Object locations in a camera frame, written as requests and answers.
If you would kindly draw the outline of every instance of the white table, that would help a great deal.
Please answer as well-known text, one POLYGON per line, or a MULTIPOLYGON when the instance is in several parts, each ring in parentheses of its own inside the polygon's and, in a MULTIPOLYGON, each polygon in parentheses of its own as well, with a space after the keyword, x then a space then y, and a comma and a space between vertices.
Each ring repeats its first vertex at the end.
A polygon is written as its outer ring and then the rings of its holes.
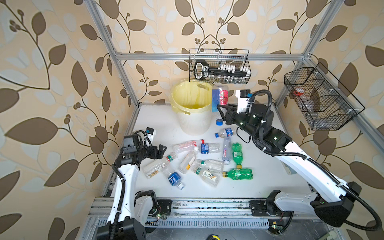
MULTIPOLYGON (((176 113, 172 111, 169 105, 143 105, 141 106, 134 130, 145 130, 147 127, 154 128, 157 133, 153 144, 158 146, 162 144, 168 149, 164 156, 172 152, 175 144, 188 140, 204 139, 205 142, 220 142, 221 147, 223 138, 216 138, 215 133, 221 128, 217 126, 212 117, 212 123, 209 130, 200 136, 190 136, 185 134, 179 125, 176 113)), ((281 122, 275 114, 273 119, 274 127, 283 130, 281 122)), ((248 134, 239 129, 239 134, 244 140, 248 140, 248 134)), ((281 190, 291 193, 308 192, 308 183, 298 174, 288 175, 281 162, 272 156, 266 155, 254 146, 254 144, 243 142, 238 136, 232 136, 232 142, 239 142, 242 145, 244 160, 243 168, 252 169, 252 180, 232 180, 220 176, 220 182, 217 187, 211 187, 203 182, 200 177, 191 170, 187 174, 182 174, 182 182, 185 187, 179 190, 170 185, 162 173, 158 173, 150 179, 147 179, 142 172, 139 173, 136 191, 154 190, 157 197, 178 197, 178 198, 266 198, 273 190, 281 190)), ((177 167, 184 159, 187 153, 181 153, 179 157, 172 161, 170 165, 177 171, 177 167)), ((197 159, 220 159, 220 154, 198 154, 197 159)), ((141 167, 154 161, 145 159, 141 167)), ((235 163, 231 161, 230 165, 224 166, 224 171, 235 168, 235 163)))

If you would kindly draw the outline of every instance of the trash bin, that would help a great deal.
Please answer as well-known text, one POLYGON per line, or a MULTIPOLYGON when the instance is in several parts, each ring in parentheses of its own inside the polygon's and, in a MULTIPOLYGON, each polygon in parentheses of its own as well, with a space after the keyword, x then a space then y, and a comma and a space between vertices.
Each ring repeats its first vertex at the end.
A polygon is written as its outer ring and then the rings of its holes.
POLYGON ((208 130, 212 117, 211 84, 181 82, 173 88, 169 100, 186 134, 197 136, 208 130))

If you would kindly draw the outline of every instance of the black wire basket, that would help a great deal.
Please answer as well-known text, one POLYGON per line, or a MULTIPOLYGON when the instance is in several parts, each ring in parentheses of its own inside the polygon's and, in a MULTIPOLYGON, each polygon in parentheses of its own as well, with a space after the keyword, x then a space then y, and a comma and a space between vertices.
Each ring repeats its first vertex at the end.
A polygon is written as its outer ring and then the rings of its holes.
POLYGON ((249 50, 190 49, 189 81, 247 84, 251 77, 249 50))
POLYGON ((321 63, 315 68, 300 68, 285 74, 284 84, 312 130, 339 130, 365 109, 321 63), (326 73, 335 79, 337 86, 324 77, 326 73))

